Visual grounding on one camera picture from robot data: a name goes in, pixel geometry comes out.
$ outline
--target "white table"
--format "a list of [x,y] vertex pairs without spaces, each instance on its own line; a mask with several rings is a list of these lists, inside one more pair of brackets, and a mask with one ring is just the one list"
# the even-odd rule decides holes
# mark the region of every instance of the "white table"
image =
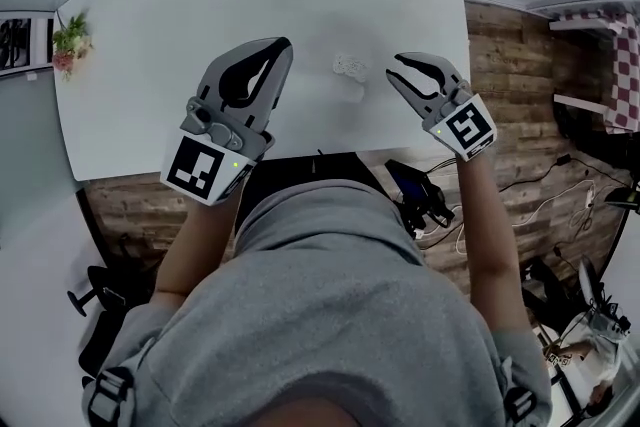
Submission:
[[[95,47],[69,82],[56,74],[78,180],[159,171],[207,65],[273,36],[292,41],[294,63],[268,127],[268,158],[417,145],[449,155],[384,70],[396,53],[424,51],[468,77],[463,0],[70,0],[59,11],[63,21],[86,11]],[[355,82],[332,72],[339,52],[373,64],[362,101]]]

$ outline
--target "floor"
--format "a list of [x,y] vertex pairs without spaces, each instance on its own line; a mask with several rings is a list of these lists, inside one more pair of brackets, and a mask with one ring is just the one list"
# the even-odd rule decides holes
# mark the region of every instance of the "floor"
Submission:
[[[504,187],[514,181],[539,178],[559,156],[569,152],[629,183],[627,172],[613,170],[572,148],[559,135],[551,109],[554,91],[586,100],[607,100],[612,81],[610,44],[585,33],[552,34],[545,20],[503,8],[468,3],[466,12],[472,87],[482,95],[499,130],[498,142],[491,149],[498,185]],[[398,191],[383,166],[389,158],[422,170],[439,163],[420,148],[366,152],[360,157],[391,197]],[[442,188],[449,208],[460,203],[455,166],[436,171],[430,177]],[[573,161],[554,168],[542,181],[505,191],[502,196],[512,222],[524,223],[543,201],[585,178],[595,181],[597,193],[614,183]],[[585,210],[588,188],[589,184],[578,185],[546,204],[526,225],[515,228],[521,261],[542,256],[564,280],[574,279],[570,264],[577,267],[583,255],[597,269],[603,265],[622,210],[603,204],[611,189],[604,190],[604,194],[596,196],[590,227],[582,230],[590,213]],[[110,249],[119,254],[118,240],[127,234],[128,251],[149,263],[162,257],[186,216],[183,198],[158,183],[155,174],[92,181],[86,194]],[[461,219],[462,213],[457,209],[452,226],[457,227]],[[429,222],[427,233],[436,227]],[[456,248],[459,233],[460,228],[450,229],[448,234],[438,228],[418,244],[427,263],[467,294],[469,277],[463,236]],[[569,263],[553,254],[558,243]],[[227,258],[232,254],[231,244]]]

